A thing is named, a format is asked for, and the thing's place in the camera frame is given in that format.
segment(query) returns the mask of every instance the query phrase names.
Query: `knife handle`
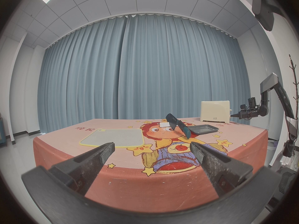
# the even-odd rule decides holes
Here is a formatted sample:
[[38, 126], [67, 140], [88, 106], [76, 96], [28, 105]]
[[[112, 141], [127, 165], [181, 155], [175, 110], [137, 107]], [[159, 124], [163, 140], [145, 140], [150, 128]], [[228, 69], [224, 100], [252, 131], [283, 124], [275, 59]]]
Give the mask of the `knife handle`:
[[191, 132], [188, 129], [188, 127], [180, 120], [177, 121], [177, 125], [183, 131], [183, 133], [186, 135], [187, 139], [190, 138]]

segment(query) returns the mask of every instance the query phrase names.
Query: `trash can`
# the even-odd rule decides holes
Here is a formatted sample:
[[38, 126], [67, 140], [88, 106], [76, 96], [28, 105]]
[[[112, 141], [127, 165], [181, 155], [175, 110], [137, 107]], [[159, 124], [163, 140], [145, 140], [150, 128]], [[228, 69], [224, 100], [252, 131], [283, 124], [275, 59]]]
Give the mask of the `trash can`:
[[269, 164], [275, 154], [277, 145], [278, 145], [278, 141], [268, 140], [267, 154], [266, 154], [266, 160], [265, 160], [264, 166], [266, 166], [266, 167], [269, 166]]

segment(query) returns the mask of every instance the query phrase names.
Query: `cartoon girl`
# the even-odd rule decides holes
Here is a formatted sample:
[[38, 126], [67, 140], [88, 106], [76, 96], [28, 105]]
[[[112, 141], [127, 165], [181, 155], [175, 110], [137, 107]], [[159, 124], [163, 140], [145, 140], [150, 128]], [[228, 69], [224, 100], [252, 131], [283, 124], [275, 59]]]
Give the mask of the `cartoon girl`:
[[[184, 122], [186, 126], [194, 124]], [[199, 166], [199, 162], [190, 151], [190, 143], [197, 142], [226, 154], [227, 150], [222, 145], [206, 144], [195, 139], [197, 135], [191, 133], [187, 139], [180, 128], [173, 130], [171, 127], [161, 128], [159, 122], [144, 124], [140, 127], [143, 136], [155, 140], [155, 150], [151, 153], [142, 153], [143, 164], [146, 168], [153, 168], [154, 172], [179, 173]]]

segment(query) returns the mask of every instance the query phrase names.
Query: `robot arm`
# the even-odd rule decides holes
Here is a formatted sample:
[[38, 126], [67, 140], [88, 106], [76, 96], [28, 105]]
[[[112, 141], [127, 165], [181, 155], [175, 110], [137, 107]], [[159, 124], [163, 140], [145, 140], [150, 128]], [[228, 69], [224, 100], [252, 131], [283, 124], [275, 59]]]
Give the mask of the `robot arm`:
[[238, 114], [231, 115], [231, 117], [251, 119], [253, 117], [258, 117], [259, 115], [266, 116], [269, 113], [268, 92], [272, 89], [276, 91], [278, 98], [281, 101], [289, 131], [289, 140], [287, 140], [282, 153], [284, 156], [290, 157], [293, 153], [295, 141], [298, 137], [298, 120], [294, 117], [289, 97], [275, 73], [272, 73], [260, 84], [261, 105], [256, 105], [255, 97], [251, 97], [248, 99], [249, 107], [247, 108], [245, 104], [241, 105], [241, 111]]

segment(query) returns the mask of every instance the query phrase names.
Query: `white toaster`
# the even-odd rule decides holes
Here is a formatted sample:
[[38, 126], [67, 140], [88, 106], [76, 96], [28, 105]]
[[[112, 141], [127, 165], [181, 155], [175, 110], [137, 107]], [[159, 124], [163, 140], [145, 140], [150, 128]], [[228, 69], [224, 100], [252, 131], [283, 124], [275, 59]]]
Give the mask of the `white toaster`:
[[200, 121], [215, 121], [229, 123], [230, 118], [229, 100], [225, 101], [202, 101]]

